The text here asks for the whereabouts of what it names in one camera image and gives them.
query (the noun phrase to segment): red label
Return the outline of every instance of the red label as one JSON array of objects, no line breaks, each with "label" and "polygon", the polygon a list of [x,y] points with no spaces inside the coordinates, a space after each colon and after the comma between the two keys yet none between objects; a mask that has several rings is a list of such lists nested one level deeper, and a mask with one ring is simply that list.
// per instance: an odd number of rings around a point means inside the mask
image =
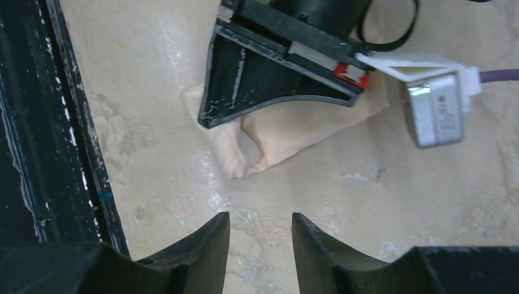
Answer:
[{"label": "red label", "polygon": [[370,80],[370,76],[365,70],[344,63],[338,64],[334,74],[336,77],[362,89],[366,88],[366,85],[368,85],[368,81]]}]

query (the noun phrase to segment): blue paint mark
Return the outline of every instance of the blue paint mark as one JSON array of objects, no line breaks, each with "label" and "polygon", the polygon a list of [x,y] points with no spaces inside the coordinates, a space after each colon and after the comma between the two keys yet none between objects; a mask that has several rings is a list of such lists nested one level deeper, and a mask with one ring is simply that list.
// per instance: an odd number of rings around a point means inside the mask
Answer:
[{"label": "blue paint mark", "polygon": [[99,199],[103,201],[113,201],[113,193],[112,192],[104,192],[99,194]]}]

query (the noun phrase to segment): white plastic mount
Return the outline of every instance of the white plastic mount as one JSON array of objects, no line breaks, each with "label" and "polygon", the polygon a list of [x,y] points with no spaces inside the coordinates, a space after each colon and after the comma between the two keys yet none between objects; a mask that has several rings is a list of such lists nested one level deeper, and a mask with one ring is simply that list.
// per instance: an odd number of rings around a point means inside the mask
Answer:
[{"label": "white plastic mount", "polygon": [[462,113],[471,109],[471,96],[481,93],[477,67],[466,67],[443,56],[425,52],[356,54],[355,58],[405,83],[456,73],[460,85]]}]

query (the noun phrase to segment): beige cloth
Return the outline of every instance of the beige cloth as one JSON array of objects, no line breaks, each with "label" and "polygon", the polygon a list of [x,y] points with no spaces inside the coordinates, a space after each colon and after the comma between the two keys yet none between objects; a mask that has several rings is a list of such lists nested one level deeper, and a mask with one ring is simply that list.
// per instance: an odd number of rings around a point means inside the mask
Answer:
[{"label": "beige cloth", "polygon": [[[379,1],[366,19],[365,35],[372,42],[383,40]],[[222,170],[229,178],[261,172],[300,150],[353,126],[388,106],[387,77],[374,72],[366,91],[352,108],[317,101],[290,101],[254,111],[226,124],[205,129],[197,122],[203,85],[181,97],[194,122],[202,129]]]}]

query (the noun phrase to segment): marble-like surface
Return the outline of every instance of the marble-like surface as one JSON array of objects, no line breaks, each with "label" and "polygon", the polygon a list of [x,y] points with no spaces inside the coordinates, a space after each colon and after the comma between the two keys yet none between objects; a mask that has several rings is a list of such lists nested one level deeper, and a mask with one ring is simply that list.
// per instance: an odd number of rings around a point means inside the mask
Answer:
[{"label": "marble-like surface", "polygon": [[[411,15],[384,1],[388,40]],[[519,1],[422,0],[407,50],[519,67]],[[372,256],[519,243],[519,83],[484,86],[459,145],[417,150],[396,99],[260,174],[227,181],[180,92],[201,83],[218,0],[62,0],[134,258],[231,213],[225,293],[298,293],[293,211]]]}]

